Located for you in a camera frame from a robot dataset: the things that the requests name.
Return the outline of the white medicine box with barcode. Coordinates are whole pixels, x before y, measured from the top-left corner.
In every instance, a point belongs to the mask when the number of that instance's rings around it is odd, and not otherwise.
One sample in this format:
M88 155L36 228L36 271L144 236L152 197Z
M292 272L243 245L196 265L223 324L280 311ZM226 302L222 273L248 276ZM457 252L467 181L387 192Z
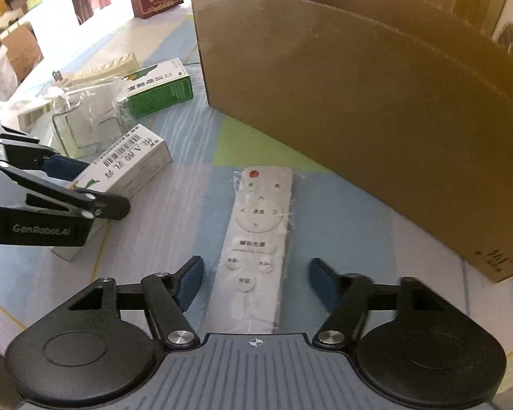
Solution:
M89 164L70 188L131 199L172 161L166 142L137 124Z

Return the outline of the white remote control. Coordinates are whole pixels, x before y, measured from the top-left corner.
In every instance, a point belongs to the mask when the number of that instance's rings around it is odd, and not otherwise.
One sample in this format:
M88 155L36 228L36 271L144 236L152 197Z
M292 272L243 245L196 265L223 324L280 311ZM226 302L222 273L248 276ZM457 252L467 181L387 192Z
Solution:
M238 176L204 334L270 334L277 328L292 187L288 167L247 167Z

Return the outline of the green white spray box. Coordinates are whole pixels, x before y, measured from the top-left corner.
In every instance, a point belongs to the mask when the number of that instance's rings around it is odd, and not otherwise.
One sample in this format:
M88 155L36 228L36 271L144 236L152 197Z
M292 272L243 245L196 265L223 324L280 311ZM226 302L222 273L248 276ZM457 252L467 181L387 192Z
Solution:
M139 69L124 77L126 106L134 119L194 97L192 80L178 58Z

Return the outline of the white power adapter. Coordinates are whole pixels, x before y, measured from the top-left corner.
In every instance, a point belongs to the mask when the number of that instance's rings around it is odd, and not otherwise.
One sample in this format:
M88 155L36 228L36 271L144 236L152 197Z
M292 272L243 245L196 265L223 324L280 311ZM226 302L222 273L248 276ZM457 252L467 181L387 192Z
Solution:
M56 70L52 72L52 78L52 85L61 88L72 87L75 84L73 72L62 73L60 70Z

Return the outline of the small white box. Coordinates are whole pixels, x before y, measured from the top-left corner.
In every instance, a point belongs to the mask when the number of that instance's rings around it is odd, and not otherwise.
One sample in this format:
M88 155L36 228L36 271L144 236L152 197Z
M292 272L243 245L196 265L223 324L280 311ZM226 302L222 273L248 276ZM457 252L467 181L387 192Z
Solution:
M0 124L4 128L29 132L44 114L52 110L50 101L23 101L0 107Z

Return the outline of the checkered tablecloth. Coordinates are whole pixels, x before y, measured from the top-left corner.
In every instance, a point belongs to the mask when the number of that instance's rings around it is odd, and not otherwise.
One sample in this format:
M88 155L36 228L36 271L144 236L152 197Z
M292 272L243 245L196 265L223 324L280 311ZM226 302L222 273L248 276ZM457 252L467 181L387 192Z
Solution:
M72 261L44 247L0 246L0 350L95 278L121 283L172 271L194 255L218 262L242 167L293 169L293 210L281 303L281 329L313 332L323 307L306 285L318 256L342 272L390 283L414 276L493 333L513 359L513 278L496 284L450 249L369 194L237 120L207 97L188 9L132 19L115 32L101 20L91 47L69 69L132 52L143 65L178 57L194 87L192 100L143 119L172 154L132 202L130 214L94 235Z

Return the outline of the clear plastic packaging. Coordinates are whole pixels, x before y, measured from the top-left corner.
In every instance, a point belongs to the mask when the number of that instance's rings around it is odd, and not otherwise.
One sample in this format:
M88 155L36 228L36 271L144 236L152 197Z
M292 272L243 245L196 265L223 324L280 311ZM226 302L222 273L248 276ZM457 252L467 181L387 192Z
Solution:
M118 77L52 86L48 96L54 136L70 158L94 158L135 126Z

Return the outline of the small cardboard box on floor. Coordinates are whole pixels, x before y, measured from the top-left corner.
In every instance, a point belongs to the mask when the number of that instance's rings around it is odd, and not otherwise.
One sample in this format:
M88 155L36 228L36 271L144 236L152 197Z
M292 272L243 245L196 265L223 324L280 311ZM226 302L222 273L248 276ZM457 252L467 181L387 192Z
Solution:
M37 38L26 25L20 25L3 39L7 57L13 67L18 82L23 80L43 59Z

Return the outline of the large cardboard box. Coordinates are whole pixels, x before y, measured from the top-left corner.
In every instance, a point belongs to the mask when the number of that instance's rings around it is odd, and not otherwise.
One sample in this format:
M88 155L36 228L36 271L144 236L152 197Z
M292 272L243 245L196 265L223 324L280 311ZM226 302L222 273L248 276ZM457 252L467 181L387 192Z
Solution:
M513 58L421 0L192 0L211 107L513 276Z

